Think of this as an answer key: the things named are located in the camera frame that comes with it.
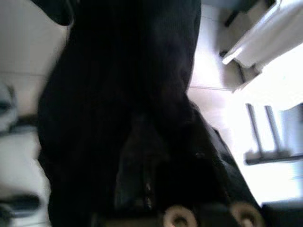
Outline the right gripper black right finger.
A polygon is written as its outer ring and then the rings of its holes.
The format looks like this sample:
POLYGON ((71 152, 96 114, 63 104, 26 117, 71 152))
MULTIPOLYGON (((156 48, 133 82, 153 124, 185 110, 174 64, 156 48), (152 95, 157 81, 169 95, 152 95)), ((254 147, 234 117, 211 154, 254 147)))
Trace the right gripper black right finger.
POLYGON ((165 120, 170 161, 165 167, 165 205, 251 203, 250 189, 227 144, 198 111, 165 120))

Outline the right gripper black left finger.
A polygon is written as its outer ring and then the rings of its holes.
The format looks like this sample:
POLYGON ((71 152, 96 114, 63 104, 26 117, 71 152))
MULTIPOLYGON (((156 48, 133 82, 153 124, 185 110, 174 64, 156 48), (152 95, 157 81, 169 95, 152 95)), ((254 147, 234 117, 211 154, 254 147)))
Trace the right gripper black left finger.
POLYGON ((156 132, 144 116, 131 122, 116 176, 116 208, 153 208, 156 132))

